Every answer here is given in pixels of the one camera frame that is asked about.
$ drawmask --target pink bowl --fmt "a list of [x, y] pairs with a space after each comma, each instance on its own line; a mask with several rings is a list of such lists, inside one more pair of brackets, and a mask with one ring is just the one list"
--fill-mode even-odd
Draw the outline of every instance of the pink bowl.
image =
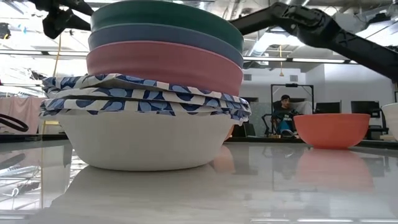
[[298, 135], [317, 149], [346, 149], [368, 131], [368, 114], [311, 114], [294, 117]]
[[121, 73], [238, 96], [243, 73], [213, 52], [182, 44], [125, 41], [102, 45], [87, 55], [90, 75]]

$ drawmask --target white object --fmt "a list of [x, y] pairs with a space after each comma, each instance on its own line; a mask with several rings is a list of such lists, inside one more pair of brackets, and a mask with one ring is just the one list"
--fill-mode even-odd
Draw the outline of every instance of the white object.
[[390, 132], [398, 140], [398, 103], [391, 103], [381, 108]]
[[120, 111], [56, 115], [79, 157], [113, 170], [173, 170], [210, 162], [232, 125], [229, 115], [190, 116]]

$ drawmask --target blue bowl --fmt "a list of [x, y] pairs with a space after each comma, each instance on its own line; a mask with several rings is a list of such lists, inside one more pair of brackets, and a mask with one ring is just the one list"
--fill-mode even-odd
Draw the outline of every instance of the blue bowl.
[[216, 37], [195, 30], [160, 24], [123, 24], [94, 31], [88, 38], [90, 50], [115, 42], [152, 40], [183, 44], [214, 52], [243, 66], [241, 53], [232, 45]]

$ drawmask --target person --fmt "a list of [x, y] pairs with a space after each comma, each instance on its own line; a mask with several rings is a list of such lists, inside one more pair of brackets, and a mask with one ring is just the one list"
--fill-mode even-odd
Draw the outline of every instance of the person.
[[283, 95], [280, 98], [280, 107], [275, 108], [271, 118], [276, 133], [281, 134], [285, 130], [293, 133], [295, 131], [293, 117], [297, 114], [298, 112], [290, 107], [290, 96]]

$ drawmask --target pink cloth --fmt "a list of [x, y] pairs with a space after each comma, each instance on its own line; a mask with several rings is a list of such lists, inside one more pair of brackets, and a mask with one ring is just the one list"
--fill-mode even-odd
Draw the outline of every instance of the pink cloth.
[[36, 134], [39, 127], [39, 112], [42, 100], [44, 98], [33, 96], [0, 98], [0, 113], [17, 118], [25, 122], [29, 127], [29, 130], [23, 133], [0, 123], [0, 133], [8, 131], [15, 134]]

